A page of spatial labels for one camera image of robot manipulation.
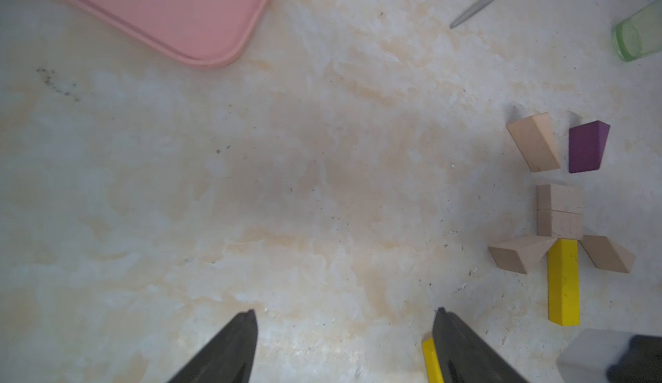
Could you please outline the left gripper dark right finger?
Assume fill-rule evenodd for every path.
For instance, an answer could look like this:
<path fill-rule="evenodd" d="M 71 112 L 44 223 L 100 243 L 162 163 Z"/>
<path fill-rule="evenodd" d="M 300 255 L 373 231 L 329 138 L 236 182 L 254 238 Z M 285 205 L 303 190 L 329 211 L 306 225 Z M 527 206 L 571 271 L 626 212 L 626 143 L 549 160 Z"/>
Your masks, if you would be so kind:
<path fill-rule="evenodd" d="M 435 314 L 432 338 L 445 382 L 528 382 L 457 314 L 443 307 Z"/>

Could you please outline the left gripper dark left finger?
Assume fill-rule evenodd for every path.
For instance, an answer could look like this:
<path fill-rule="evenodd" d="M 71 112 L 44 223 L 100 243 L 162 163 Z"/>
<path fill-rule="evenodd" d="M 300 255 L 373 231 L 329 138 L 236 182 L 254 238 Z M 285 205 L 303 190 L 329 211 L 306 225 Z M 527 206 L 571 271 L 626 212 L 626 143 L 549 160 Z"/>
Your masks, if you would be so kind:
<path fill-rule="evenodd" d="M 248 383 L 258 331 L 254 310 L 238 313 L 169 382 Z"/>

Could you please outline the yellow long block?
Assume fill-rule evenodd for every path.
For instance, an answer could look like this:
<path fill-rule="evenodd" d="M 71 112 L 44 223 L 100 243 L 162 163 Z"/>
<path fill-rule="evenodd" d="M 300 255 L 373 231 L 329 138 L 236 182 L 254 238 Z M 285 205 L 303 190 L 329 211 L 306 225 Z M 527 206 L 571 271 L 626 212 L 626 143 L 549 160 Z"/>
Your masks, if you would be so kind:
<path fill-rule="evenodd" d="M 548 251 L 548 318 L 561 326 L 581 324 L 577 240 L 559 239 Z"/>
<path fill-rule="evenodd" d="M 422 338 L 422 353 L 429 383 L 443 383 L 444 379 L 431 332 L 426 333 Z"/>

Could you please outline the wooden triangle block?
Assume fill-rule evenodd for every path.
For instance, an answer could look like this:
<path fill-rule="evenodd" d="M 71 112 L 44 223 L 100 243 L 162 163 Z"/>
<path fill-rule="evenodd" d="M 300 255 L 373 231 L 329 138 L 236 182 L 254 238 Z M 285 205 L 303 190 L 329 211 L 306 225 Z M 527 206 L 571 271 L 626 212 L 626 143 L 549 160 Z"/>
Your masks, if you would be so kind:
<path fill-rule="evenodd" d="M 488 250 L 500 269 L 528 274 L 556 241 L 551 236 L 523 236 L 491 245 Z"/>
<path fill-rule="evenodd" d="M 584 236 L 580 243 L 598 269 L 629 274 L 636 255 L 606 236 Z"/>
<path fill-rule="evenodd" d="M 547 112 L 507 124 L 518 150 L 533 173 L 560 169 L 560 155 Z"/>

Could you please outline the wooden square block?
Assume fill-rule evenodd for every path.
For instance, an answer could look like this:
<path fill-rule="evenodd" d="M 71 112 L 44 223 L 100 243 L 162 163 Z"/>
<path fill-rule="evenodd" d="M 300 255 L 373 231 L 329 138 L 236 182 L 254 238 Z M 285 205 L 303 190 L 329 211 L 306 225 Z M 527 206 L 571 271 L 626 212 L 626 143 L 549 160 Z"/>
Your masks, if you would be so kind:
<path fill-rule="evenodd" d="M 584 195 L 581 189 L 558 184 L 536 187 L 538 236 L 581 240 L 584 237 Z"/>

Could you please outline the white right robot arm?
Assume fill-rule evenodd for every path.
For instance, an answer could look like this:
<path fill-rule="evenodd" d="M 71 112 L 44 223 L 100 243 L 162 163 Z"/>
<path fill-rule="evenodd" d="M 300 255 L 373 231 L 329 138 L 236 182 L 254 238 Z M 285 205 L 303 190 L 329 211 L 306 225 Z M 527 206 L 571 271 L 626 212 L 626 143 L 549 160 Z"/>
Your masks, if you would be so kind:
<path fill-rule="evenodd" d="M 565 382 L 660 382 L 661 338 L 587 329 L 561 353 Z"/>

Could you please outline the purple triangular block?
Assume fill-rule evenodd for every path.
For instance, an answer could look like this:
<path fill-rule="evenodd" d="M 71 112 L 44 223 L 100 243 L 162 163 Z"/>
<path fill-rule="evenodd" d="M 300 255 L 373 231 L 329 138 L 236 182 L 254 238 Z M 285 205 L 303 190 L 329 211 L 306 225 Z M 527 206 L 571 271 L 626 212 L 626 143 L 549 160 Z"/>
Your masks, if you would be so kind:
<path fill-rule="evenodd" d="M 569 131 L 569 166 L 571 174 L 601 168 L 610 125 L 602 121 L 574 126 Z"/>

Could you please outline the pink cutting board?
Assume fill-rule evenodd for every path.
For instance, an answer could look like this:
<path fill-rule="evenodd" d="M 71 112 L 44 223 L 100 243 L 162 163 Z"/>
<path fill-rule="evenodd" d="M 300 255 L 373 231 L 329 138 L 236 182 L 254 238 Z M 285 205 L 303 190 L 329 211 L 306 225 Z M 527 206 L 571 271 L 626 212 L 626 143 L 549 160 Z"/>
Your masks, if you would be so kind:
<path fill-rule="evenodd" d="M 221 68 L 245 50 L 269 0 L 68 0 L 183 64 Z"/>

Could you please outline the green translucent plastic cup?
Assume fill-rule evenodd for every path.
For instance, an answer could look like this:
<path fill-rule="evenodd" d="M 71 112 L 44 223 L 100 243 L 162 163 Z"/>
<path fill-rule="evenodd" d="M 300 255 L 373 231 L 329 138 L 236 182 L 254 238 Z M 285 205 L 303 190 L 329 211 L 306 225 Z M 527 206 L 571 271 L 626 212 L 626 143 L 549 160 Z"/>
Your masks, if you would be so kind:
<path fill-rule="evenodd" d="M 618 23 L 611 33 L 615 52 L 632 62 L 661 52 L 661 0 L 655 0 Z"/>

